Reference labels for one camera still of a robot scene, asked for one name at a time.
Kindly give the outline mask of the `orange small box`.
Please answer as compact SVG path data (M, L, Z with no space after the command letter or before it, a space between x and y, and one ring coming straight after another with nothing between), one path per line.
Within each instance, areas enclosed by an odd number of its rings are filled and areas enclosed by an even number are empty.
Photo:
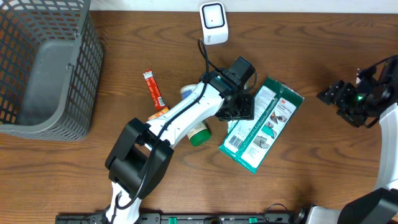
M165 108L161 109L160 111L156 112L152 116L148 117L148 120L156 119L169 111L169 108L166 106Z

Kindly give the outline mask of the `green lid jar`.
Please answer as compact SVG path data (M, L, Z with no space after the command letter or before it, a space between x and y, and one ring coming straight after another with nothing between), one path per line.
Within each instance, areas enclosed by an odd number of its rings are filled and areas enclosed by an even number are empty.
M196 147L211 139L211 133L206 123L202 121L188 132L187 138L190 140L191 144Z

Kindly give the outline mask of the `grey plastic mesh basket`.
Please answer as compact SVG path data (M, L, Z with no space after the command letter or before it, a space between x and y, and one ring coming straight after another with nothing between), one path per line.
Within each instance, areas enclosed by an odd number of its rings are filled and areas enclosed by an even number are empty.
M1 2L1 132L76 141L88 134L104 50L89 0Z

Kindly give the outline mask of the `white barcode scanner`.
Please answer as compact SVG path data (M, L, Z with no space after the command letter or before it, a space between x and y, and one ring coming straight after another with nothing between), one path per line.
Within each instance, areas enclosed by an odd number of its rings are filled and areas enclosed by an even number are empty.
M229 29L224 4L219 1L206 2L200 6L199 12L205 45L225 43Z

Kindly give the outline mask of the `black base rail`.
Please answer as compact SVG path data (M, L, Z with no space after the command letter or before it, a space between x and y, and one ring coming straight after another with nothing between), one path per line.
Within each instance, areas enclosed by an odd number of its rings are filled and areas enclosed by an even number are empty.
M58 215L55 224L105 224L104 215ZM161 215L142 213L135 224L250 224L250 223L296 223L293 213L267 213L265 215Z

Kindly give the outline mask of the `green white package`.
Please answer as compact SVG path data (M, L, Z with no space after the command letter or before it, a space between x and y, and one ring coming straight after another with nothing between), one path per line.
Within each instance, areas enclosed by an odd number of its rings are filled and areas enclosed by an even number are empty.
M254 99L254 119L237 121L219 147L253 174L300 108L304 97L285 84L267 78Z

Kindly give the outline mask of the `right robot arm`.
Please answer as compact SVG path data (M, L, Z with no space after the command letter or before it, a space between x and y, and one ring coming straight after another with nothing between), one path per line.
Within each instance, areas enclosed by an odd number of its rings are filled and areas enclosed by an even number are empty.
M318 93L326 105L355 128L381 128L379 170L374 190L342 209L313 205L306 224L394 223L397 216L397 56L358 69L356 82L338 80Z

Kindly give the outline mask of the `red white small packet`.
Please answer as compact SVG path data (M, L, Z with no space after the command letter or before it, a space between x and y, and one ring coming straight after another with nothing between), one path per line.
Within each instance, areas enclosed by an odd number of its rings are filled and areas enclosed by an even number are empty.
M146 81L147 87L150 91L150 95L152 97L152 100L154 102L154 106L155 106L156 110L164 109L166 107L166 105L165 105L163 97L160 93L157 82L154 78L153 71L151 69L149 69L143 73L143 76Z

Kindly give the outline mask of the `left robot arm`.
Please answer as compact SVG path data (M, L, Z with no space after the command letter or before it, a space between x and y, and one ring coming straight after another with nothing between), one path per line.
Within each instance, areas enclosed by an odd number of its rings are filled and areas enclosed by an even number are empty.
M143 123L125 125L105 166L112 182L107 223L135 223L142 199L163 179L174 147L210 116L220 121L254 119L254 97L245 88L256 69L243 57L228 68L207 70L197 87L166 114Z

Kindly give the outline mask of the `white jar blue label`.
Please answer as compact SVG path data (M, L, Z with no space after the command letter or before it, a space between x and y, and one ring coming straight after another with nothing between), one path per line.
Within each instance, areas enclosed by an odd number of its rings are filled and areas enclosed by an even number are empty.
M188 97L197 87L197 84L186 85L180 89L182 100Z

